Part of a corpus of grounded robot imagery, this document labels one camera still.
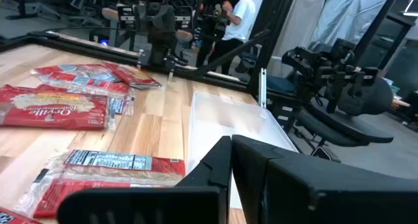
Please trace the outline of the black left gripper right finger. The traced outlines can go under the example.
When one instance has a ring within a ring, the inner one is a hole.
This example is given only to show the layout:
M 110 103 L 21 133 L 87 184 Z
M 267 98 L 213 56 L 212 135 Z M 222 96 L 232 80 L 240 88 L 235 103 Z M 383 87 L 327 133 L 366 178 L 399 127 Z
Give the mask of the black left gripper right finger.
M 396 178 L 234 135 L 247 224 L 418 224 L 418 180 Z

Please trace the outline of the black equipment stand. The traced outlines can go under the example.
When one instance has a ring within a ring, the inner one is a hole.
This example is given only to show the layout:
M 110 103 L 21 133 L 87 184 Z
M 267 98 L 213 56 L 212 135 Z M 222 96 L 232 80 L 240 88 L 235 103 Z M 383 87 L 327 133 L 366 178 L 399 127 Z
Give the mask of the black equipment stand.
M 17 3 L 17 14 L 5 16 L 6 20 L 22 20 L 27 18 L 39 17 L 43 12 L 55 16 L 58 20 L 61 15 L 52 7 L 46 4 L 46 0 L 38 0 L 37 2 L 28 3 L 26 0 L 14 0 Z

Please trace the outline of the aluminium bracket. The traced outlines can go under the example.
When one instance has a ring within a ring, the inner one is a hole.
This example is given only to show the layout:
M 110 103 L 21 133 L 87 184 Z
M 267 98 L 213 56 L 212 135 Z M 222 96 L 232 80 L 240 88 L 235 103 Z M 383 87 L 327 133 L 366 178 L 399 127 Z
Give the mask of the aluminium bracket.
M 259 105 L 266 108 L 266 69 L 261 68 L 259 73 Z

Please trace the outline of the black office chair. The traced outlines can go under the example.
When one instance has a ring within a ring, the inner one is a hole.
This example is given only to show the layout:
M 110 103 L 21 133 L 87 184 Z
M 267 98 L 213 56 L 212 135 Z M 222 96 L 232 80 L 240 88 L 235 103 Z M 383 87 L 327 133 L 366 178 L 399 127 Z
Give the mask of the black office chair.
M 362 114 L 379 115 L 391 107 L 393 92 L 384 79 L 378 77 L 372 86 L 363 87 L 360 98 L 352 98 L 344 91 L 333 113 L 326 111 L 328 100 L 322 97 L 320 100 L 322 104 L 312 98 L 304 106 L 277 100 L 269 106 L 283 130 L 305 140 L 312 148 L 312 155 L 339 161 L 330 149 L 324 147 L 326 142 L 354 148 L 393 141 L 393 135 L 359 117 Z

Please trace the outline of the red popcorn bag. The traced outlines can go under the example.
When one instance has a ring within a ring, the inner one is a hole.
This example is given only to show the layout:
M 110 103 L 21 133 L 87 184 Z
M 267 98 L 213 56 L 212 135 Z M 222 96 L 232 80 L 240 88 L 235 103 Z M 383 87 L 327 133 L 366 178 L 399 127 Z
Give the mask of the red popcorn bag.
M 88 93 L 94 95 L 106 95 L 110 98 L 110 107 L 115 114 L 131 116 L 133 114 L 133 107 L 135 96 L 132 93 L 116 93 L 105 89 L 88 88 L 76 85 L 52 85 L 41 84 L 37 89 L 55 90 L 65 93 Z
M 122 82 L 136 89 L 157 89 L 161 84 L 142 70 L 129 65 L 122 65 L 105 61 L 103 63 Z
M 0 224 L 42 224 L 6 208 L 0 207 Z
M 47 161 L 14 211 L 35 219 L 53 219 L 60 203 L 82 189 L 172 187 L 184 176 L 181 159 L 72 150 Z
M 104 64 L 62 64 L 31 70 L 43 82 L 128 94 L 131 87 Z
M 106 95 L 10 85 L 0 88 L 0 126 L 103 130 L 113 129 L 114 124 Z

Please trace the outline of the person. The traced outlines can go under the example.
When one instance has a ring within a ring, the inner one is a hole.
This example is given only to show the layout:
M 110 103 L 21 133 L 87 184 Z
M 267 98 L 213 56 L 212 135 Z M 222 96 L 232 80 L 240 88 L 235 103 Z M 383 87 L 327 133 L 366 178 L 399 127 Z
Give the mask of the person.
M 255 21 L 256 6 L 253 0 L 238 0 L 235 7 L 232 7 L 229 2 L 224 2 L 222 9 L 226 12 L 230 24 L 226 26 L 221 40 L 216 42 L 208 63 L 212 63 L 223 54 L 244 44 L 247 41 L 249 29 Z
M 203 0 L 201 4 L 201 12 L 203 14 L 213 14 L 216 6 L 222 7 L 224 2 L 229 2 L 232 8 L 235 7 L 239 0 Z M 201 38 L 202 45 L 197 54 L 196 66 L 203 65 L 204 60 L 210 53 L 213 43 L 221 39 L 225 34 L 225 28 L 228 22 L 224 19 L 224 22 L 219 23 L 217 18 L 205 17 L 200 21 L 201 31 L 206 35 Z

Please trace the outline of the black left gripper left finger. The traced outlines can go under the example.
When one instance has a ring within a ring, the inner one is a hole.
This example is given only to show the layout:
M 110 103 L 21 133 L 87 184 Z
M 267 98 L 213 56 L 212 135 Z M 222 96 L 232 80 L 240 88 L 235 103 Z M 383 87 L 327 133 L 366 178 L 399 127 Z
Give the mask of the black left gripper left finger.
M 59 224 L 228 224 L 231 138 L 221 137 L 174 187 L 94 188 L 59 205 Z

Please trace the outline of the blue-grey hanging sheet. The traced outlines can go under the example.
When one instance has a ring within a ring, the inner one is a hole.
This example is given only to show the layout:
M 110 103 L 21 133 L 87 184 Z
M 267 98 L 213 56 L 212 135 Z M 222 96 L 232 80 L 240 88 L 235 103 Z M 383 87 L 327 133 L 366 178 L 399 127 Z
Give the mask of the blue-grey hanging sheet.
M 308 49 L 329 49 L 337 39 L 360 43 L 387 0 L 326 0 Z

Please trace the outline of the white hanging sheet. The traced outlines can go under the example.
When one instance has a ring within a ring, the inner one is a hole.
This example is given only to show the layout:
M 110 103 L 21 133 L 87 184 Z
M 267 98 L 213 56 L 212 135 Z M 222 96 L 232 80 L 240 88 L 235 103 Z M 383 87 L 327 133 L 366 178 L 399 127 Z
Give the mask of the white hanging sheet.
M 293 0 L 266 68 L 268 76 L 285 77 L 292 68 L 281 62 L 287 51 L 306 47 L 316 29 L 325 0 Z

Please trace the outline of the clear plastic bin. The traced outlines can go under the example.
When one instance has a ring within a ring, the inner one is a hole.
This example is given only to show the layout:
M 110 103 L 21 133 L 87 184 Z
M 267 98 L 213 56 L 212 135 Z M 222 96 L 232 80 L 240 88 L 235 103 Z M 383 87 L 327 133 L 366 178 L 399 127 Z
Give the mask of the clear plastic bin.
M 258 105 L 195 92 L 189 117 L 186 172 L 190 173 L 222 136 L 243 135 L 292 152 L 297 149 L 275 117 Z

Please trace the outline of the black table frame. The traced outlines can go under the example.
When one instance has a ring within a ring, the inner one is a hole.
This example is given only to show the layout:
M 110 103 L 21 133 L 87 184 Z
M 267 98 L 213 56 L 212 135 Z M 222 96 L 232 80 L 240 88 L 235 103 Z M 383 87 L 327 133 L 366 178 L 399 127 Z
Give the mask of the black table frame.
M 238 80 L 231 80 L 228 76 L 220 77 L 219 73 L 209 73 L 208 67 L 202 67 L 197 70 L 190 70 L 185 67 L 176 67 L 174 75 L 183 79 L 219 86 L 227 89 L 233 89 L 244 93 L 255 95 L 259 85 L 259 73 L 262 69 L 267 68 L 268 63 L 272 59 L 274 47 L 278 41 L 278 37 L 282 31 L 285 19 L 289 13 L 293 0 L 279 0 L 277 5 L 272 7 L 273 15 L 271 23 L 265 27 L 265 30 L 254 35 L 247 43 L 235 48 L 234 50 L 221 56 L 214 61 L 214 64 L 221 64 L 225 59 L 232 57 L 248 48 L 262 43 L 261 52 L 257 58 L 254 73 L 249 83 L 245 84 Z M 56 50 L 66 51 L 82 56 L 103 59 L 105 61 L 113 61 L 121 64 L 136 65 L 138 55 L 136 53 L 128 54 L 126 51 L 117 51 L 112 47 L 105 47 L 95 43 L 80 42 L 65 39 L 63 35 L 52 35 L 45 31 L 37 31 L 28 33 L 24 36 L 15 37 L 13 39 L 5 39 L 0 41 L 0 53 L 19 48 L 29 44 L 39 44 Z

